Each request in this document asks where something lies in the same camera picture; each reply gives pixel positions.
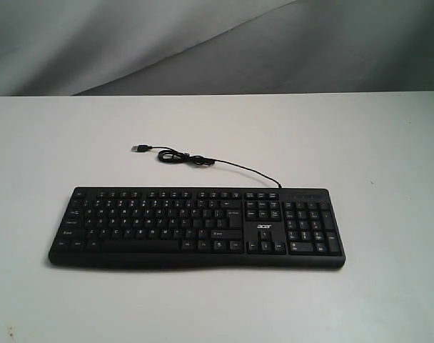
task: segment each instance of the black keyboard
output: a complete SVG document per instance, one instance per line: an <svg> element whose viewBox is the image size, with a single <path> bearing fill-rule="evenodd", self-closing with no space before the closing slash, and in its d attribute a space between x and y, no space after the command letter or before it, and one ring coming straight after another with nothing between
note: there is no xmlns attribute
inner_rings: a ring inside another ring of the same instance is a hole
<svg viewBox="0 0 434 343"><path fill-rule="evenodd" d="M49 251L76 267L343 266L326 189L74 189Z"/></svg>

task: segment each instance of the white table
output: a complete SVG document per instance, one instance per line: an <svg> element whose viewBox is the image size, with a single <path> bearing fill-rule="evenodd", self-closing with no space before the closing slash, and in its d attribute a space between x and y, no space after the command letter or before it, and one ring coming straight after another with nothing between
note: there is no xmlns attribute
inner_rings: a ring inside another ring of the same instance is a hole
<svg viewBox="0 0 434 343"><path fill-rule="evenodd" d="M108 272L46 259L75 186L330 191L334 272ZM0 98L0 342L434 342L434 92Z"/></svg>

